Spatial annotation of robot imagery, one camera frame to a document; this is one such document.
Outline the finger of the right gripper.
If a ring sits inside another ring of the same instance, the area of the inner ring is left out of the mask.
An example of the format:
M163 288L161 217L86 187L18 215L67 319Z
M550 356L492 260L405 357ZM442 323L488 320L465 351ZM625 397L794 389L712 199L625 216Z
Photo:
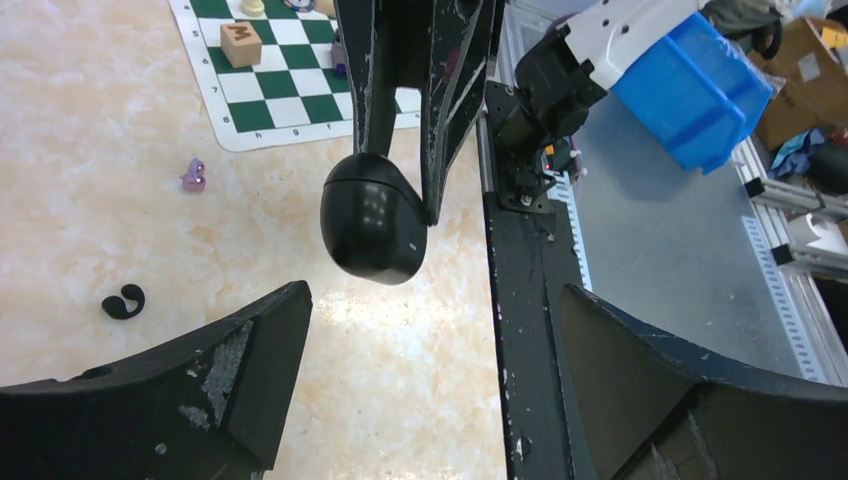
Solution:
M422 90L421 185L426 222L438 223L448 171L481 110L495 1L436 1Z
M396 119L386 15L375 0L338 0L335 8L352 93L354 151L386 156Z

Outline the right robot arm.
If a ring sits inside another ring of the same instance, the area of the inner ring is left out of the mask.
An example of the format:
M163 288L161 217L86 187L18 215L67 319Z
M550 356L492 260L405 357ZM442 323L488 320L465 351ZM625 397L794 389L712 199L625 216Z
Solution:
M609 90L702 1L599 1L538 44L576 62L575 78ZM447 173L482 106L496 57L501 1L338 1L353 95L354 150L385 155L400 87L421 95L423 224L439 220Z

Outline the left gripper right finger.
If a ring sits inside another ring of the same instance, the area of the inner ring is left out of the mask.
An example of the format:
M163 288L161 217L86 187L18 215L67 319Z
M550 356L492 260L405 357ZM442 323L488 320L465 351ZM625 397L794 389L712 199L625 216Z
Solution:
M847 391L761 369L574 285L561 332L601 479L843 479Z

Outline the black earbud charging case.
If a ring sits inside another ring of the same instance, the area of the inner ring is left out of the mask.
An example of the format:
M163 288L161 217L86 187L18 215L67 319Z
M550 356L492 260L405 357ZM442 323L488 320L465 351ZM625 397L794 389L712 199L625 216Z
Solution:
M332 260L355 277L399 285L423 264L423 203L382 155L355 153L331 170L322 191L320 226Z

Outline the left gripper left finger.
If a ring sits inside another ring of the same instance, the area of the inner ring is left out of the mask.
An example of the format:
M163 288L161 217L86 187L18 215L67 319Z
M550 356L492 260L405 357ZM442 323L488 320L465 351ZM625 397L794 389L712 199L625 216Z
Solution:
M5 479L259 479L276 462L312 295L290 282L159 346L1 391Z

